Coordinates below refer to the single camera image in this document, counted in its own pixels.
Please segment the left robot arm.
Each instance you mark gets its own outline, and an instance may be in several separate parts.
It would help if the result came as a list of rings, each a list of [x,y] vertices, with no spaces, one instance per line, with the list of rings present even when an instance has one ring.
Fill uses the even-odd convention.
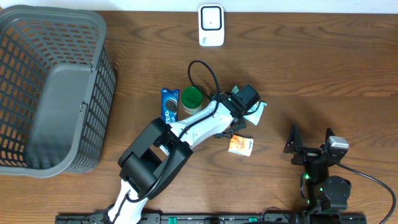
[[[258,94],[224,92],[184,120],[151,121],[118,160],[121,191],[106,213],[109,223],[138,223],[147,201],[169,186],[193,148],[212,136],[232,133],[258,100]]]

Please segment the orange white snack packet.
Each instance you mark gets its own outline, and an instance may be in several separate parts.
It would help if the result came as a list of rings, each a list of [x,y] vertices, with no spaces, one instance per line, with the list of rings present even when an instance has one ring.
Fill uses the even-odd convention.
[[[254,145],[253,138],[234,135],[229,141],[228,152],[249,157]]]

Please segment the white teal wet wipes pack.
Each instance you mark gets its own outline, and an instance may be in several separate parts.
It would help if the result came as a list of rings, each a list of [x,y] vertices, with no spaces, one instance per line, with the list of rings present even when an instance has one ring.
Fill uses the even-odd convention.
[[[251,122],[254,125],[258,125],[263,110],[267,106],[267,103],[260,100],[248,111],[244,111],[242,103],[239,98],[236,96],[236,93],[241,90],[237,86],[235,86],[230,95],[230,102],[233,105],[233,109],[231,110],[231,115],[233,119],[243,117],[245,120]]]

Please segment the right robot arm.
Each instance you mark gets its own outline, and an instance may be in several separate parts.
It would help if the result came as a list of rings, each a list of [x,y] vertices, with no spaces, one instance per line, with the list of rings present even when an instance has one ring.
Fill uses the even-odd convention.
[[[301,197],[308,208],[297,214],[296,223],[341,223],[341,213],[348,208],[351,182],[330,175],[329,167],[336,165],[348,152],[349,144],[343,137],[335,136],[328,128],[320,147],[303,145],[300,131],[292,126],[284,153],[292,154],[293,165],[304,166],[300,178]]]

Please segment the blue Oreo cookie pack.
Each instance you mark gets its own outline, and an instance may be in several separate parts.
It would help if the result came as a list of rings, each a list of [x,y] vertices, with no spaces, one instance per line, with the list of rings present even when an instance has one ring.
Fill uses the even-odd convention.
[[[161,89],[162,95],[162,112],[161,118],[166,123],[173,123],[177,121],[178,105],[179,105],[180,90],[169,90],[167,88]]]

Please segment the green lid white jar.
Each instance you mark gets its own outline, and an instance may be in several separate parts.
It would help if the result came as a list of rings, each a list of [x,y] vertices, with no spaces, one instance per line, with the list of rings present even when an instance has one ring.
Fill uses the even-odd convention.
[[[203,95],[195,87],[188,87],[182,93],[182,105],[187,114],[194,115],[202,110]]]

